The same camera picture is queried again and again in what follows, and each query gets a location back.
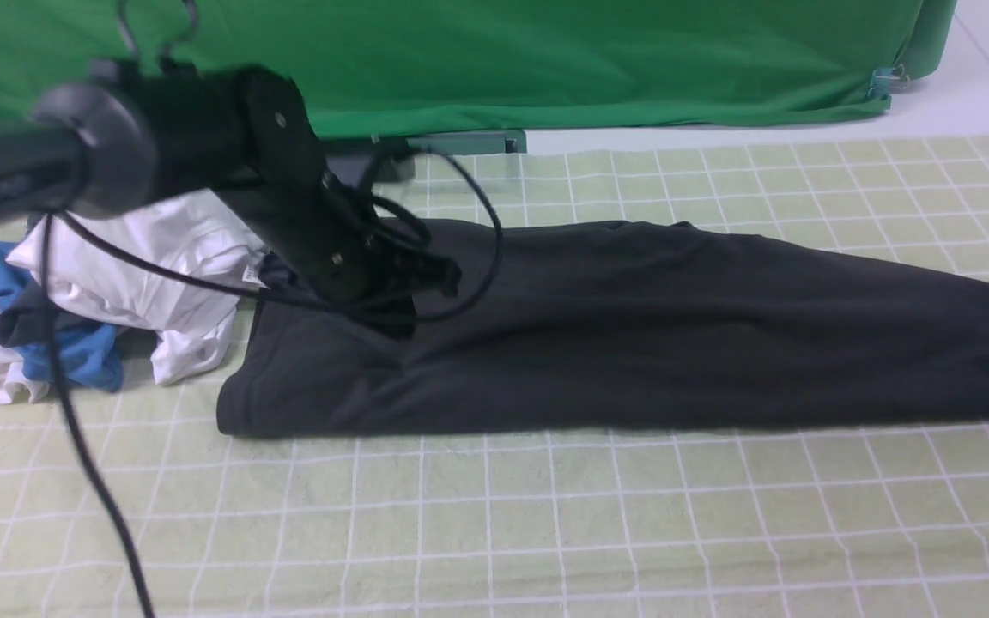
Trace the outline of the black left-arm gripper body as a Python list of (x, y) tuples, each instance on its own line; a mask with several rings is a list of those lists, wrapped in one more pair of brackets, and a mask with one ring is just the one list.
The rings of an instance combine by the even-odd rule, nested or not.
[(370, 204), (327, 166), (325, 150), (291, 79), (237, 70), (247, 173), (216, 195), (319, 299), (343, 306), (409, 306), (399, 253), (373, 234)]

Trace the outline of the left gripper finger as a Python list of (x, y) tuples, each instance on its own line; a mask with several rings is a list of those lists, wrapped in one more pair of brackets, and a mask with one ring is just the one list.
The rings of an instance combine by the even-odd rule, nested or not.
[(349, 312), (349, 320), (380, 333), (392, 340), (409, 340), (415, 335), (417, 323), (412, 296), (370, 299)]
[(454, 259), (431, 253), (409, 255), (409, 291), (437, 293), (447, 298), (459, 294), (462, 270)]

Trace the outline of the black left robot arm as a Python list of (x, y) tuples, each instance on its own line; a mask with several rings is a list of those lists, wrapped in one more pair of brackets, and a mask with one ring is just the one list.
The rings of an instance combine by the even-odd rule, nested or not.
[(216, 193), (314, 308), (407, 339), (475, 304), (417, 312), (420, 293), (456, 297), (462, 270), (429, 250), (414, 215), (337, 178), (299, 88), (263, 66), (201, 73), (169, 60), (146, 76), (134, 60), (99, 58), (30, 118), (0, 123), (0, 223), (48, 211), (111, 220), (195, 191)]

